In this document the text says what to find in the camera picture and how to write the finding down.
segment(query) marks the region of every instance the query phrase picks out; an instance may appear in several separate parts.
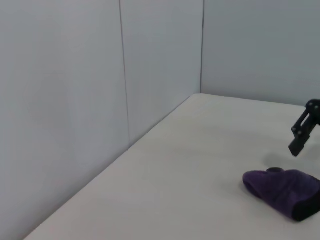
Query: gray wall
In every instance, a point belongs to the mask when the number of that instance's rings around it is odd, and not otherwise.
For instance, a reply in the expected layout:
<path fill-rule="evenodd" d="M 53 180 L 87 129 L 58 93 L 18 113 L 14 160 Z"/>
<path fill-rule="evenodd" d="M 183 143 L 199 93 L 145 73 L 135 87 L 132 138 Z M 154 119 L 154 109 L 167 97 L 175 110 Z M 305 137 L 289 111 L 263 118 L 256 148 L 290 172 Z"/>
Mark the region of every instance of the gray wall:
<path fill-rule="evenodd" d="M 0 1 L 0 239 L 17 240 L 129 144 L 118 0 Z"/>
<path fill-rule="evenodd" d="M 200 91 L 201 1 L 123 8 L 127 88 L 118 0 L 0 1 L 1 240 L 26 236 L 128 149 L 126 90 L 131 143 Z"/>
<path fill-rule="evenodd" d="M 203 0 L 121 0 L 130 144 L 200 92 Z"/>
<path fill-rule="evenodd" d="M 297 105 L 320 98 L 320 1 L 204 6 L 203 93 Z"/>

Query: table surface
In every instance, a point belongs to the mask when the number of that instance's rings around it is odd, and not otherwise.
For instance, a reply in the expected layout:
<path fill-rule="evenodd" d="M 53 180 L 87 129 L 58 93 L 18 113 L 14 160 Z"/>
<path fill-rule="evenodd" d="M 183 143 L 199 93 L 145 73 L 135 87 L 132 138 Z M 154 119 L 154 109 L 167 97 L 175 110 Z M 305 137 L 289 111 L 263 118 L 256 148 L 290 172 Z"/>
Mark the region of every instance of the table surface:
<path fill-rule="evenodd" d="M 196 94 L 38 227 L 27 240 L 318 240 L 251 196 L 247 171 L 320 178 L 320 127 L 298 158 L 301 106 Z"/>

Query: purple cloth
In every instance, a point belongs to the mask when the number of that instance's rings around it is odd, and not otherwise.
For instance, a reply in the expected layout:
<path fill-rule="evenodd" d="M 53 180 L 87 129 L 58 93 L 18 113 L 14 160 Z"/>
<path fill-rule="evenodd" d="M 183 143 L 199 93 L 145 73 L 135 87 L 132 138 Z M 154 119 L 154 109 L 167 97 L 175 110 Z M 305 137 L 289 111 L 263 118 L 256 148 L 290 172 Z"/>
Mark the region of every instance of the purple cloth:
<path fill-rule="evenodd" d="M 295 221 L 320 211 L 320 181 L 301 171 L 277 167 L 249 171 L 243 183 L 251 194 Z"/>

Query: black object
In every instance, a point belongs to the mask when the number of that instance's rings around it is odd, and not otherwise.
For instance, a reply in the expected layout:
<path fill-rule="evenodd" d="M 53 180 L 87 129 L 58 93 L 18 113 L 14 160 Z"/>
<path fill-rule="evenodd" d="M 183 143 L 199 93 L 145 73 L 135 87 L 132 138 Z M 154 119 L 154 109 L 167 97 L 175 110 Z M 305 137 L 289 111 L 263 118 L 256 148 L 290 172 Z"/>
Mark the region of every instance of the black object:
<path fill-rule="evenodd" d="M 295 157 L 304 149 L 316 125 L 320 125 L 320 100 L 310 100 L 305 107 L 304 113 L 291 128 L 294 140 L 289 145 L 289 149 Z"/>

